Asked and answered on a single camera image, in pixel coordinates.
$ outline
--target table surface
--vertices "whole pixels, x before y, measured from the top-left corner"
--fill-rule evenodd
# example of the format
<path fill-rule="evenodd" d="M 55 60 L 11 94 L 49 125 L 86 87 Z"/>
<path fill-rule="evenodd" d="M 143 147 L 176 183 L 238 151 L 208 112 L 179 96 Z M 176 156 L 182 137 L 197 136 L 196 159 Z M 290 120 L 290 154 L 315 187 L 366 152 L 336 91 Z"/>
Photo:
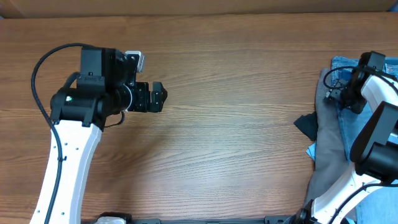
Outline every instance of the table surface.
<path fill-rule="evenodd" d="M 312 143 L 294 125 L 314 111 L 319 71 L 335 55 L 398 57 L 398 14 L 92 17 L 0 21 L 0 223 L 28 223 L 50 131 L 30 90 L 38 59 L 84 42 L 147 56 L 143 82 L 163 82 L 162 113 L 128 113 L 106 129 L 91 164 L 83 218 L 254 218 L 302 205 Z M 51 96 L 78 71 L 80 49 L 40 68 Z M 119 118 L 108 119 L 108 124 Z"/>

